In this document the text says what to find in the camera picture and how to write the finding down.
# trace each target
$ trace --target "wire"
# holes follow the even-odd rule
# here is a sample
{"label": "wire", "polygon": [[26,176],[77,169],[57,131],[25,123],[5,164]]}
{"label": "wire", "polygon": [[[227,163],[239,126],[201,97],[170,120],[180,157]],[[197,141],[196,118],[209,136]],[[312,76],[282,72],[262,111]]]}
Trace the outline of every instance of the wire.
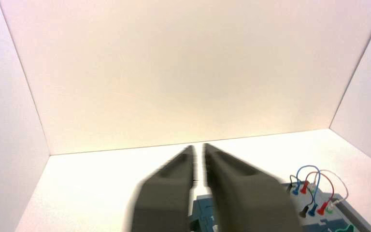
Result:
{"label": "wire", "polygon": [[346,184],[343,182],[343,180],[338,176],[338,175],[336,175],[336,173],[334,173],[333,171],[330,171],[330,170],[327,170],[327,169],[322,169],[322,170],[320,170],[321,172],[328,172],[328,173],[331,173],[331,174],[333,174],[333,175],[335,175],[341,182],[342,182],[342,184],[343,184],[343,186],[345,187],[345,189],[346,189],[346,197],[345,198],[343,198],[343,199],[340,199],[340,200],[338,200],[338,201],[335,201],[334,203],[333,203],[333,205],[336,205],[336,204],[338,204],[339,202],[342,202],[342,201],[344,201],[344,200],[346,200],[348,197],[349,197],[349,191],[348,191],[348,188],[346,187]]}
{"label": "wire", "polygon": [[[290,175],[289,176],[289,179],[291,180],[291,185],[292,185],[292,178],[296,178],[294,175]],[[309,205],[311,205],[313,202],[314,202],[314,196],[312,195],[312,193],[311,193],[311,190],[308,188],[308,187],[306,187],[307,189],[308,189],[308,191],[309,191],[309,194],[311,195],[311,197],[312,197],[312,201],[311,201],[311,203],[309,203],[309,204],[307,204],[306,206],[309,206]]]}
{"label": "wire", "polygon": [[[321,171],[319,171],[319,169],[316,166],[314,166],[314,165],[305,165],[305,166],[302,166],[302,167],[300,167],[298,169],[297,175],[296,175],[296,179],[298,180],[298,186],[300,186],[300,182],[299,182],[299,179],[298,179],[298,174],[300,173],[300,170],[302,168],[306,168],[306,167],[313,167],[313,168],[316,168],[318,170],[319,176],[318,176],[318,183],[316,184],[316,189],[318,189],[318,187],[319,187],[319,181],[321,180]],[[316,204],[316,191],[314,192],[314,202]]]}
{"label": "wire", "polygon": [[[310,173],[308,173],[308,175],[306,176],[306,179],[305,179],[305,181],[307,181],[308,180],[308,177],[309,177],[309,175],[310,174],[312,174],[312,173],[316,173],[316,175],[317,175],[317,172],[310,172]],[[335,194],[335,189],[334,189],[334,187],[333,187],[333,184],[332,184],[332,181],[331,180],[329,180],[329,178],[325,175],[325,174],[323,174],[323,173],[321,173],[321,175],[323,175],[328,181],[329,181],[329,183],[330,183],[330,186],[332,187],[332,195],[329,197],[329,200],[328,200],[328,202],[329,201],[331,201],[332,200],[332,198],[333,198],[333,195]]]}

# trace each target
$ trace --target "white wire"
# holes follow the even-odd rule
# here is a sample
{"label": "white wire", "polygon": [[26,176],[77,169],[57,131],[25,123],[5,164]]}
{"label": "white wire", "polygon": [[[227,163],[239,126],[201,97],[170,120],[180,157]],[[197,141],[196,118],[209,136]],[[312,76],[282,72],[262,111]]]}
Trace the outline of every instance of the white wire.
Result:
{"label": "white wire", "polygon": [[340,199],[340,200],[338,200],[338,201],[335,201],[335,202],[333,203],[333,205],[336,205],[336,204],[338,204],[339,202],[346,200],[346,199],[349,197],[349,191],[348,191],[348,188],[346,187],[346,184],[343,182],[343,180],[342,180],[338,175],[336,175],[333,171],[330,171],[330,170],[327,170],[327,169],[321,169],[320,171],[321,171],[321,172],[328,172],[328,173],[331,173],[331,174],[335,175],[335,176],[336,176],[336,177],[337,177],[337,178],[342,182],[343,186],[344,186],[345,189],[346,189],[346,197],[343,198],[343,199]]}

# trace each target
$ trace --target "cable plug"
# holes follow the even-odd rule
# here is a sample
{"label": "cable plug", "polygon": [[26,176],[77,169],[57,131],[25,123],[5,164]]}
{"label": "cable plug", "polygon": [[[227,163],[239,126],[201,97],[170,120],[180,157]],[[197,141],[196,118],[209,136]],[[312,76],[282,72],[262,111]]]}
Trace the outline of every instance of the cable plug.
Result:
{"label": "cable plug", "polygon": [[325,211],[327,211],[327,213],[331,214],[333,212],[333,207],[335,205],[331,202],[329,203],[329,205],[327,206],[327,208],[325,209]]}
{"label": "cable plug", "polygon": [[339,200],[336,200],[334,202],[330,202],[329,205],[327,206],[326,210],[328,213],[332,213],[333,212],[333,207],[338,204],[340,201]]}
{"label": "cable plug", "polygon": [[301,216],[302,218],[305,218],[305,217],[306,217],[306,212],[308,212],[308,209],[309,209],[308,206],[305,206],[305,207],[302,209],[302,211],[300,212],[300,216]]}
{"label": "cable plug", "polygon": [[289,184],[288,188],[286,189],[286,193],[289,194],[291,192],[291,189],[292,189],[292,184]]}
{"label": "cable plug", "polygon": [[328,205],[328,202],[324,202],[322,206],[316,211],[319,215],[324,215],[325,208]]}
{"label": "cable plug", "polygon": [[298,191],[300,189],[300,185],[298,185],[293,191],[292,191],[292,194],[294,195],[298,195]]}
{"label": "cable plug", "polygon": [[316,184],[315,183],[310,183],[308,185],[308,188],[311,191],[311,193],[314,193],[315,192],[315,189],[316,189]]}
{"label": "cable plug", "polygon": [[308,186],[308,184],[309,184],[309,181],[306,180],[301,189],[302,194],[306,194],[306,187]]}
{"label": "cable plug", "polygon": [[315,210],[316,210],[317,207],[318,207],[318,204],[315,203],[308,214],[311,215],[312,217],[314,217],[315,216]]}

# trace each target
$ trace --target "black connector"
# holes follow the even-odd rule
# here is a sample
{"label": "black connector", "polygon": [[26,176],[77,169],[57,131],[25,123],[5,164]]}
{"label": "black connector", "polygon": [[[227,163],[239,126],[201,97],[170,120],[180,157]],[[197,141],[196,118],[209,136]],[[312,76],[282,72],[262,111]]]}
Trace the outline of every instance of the black connector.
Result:
{"label": "black connector", "polygon": [[286,189],[286,193],[290,194],[292,189],[292,184],[288,185],[288,188]]}
{"label": "black connector", "polygon": [[308,209],[309,209],[308,206],[305,206],[305,207],[302,209],[302,211],[300,212],[300,216],[301,216],[302,218],[306,218],[306,213],[308,212]]}

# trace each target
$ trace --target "blue connector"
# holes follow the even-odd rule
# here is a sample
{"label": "blue connector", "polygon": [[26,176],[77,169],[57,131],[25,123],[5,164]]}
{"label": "blue connector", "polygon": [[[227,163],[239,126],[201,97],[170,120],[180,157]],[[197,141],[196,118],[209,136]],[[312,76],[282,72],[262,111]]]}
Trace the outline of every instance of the blue connector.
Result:
{"label": "blue connector", "polygon": [[316,208],[318,207],[318,204],[314,204],[314,206],[312,207],[312,209],[309,211],[309,215],[312,216],[312,217],[315,217],[315,210]]}

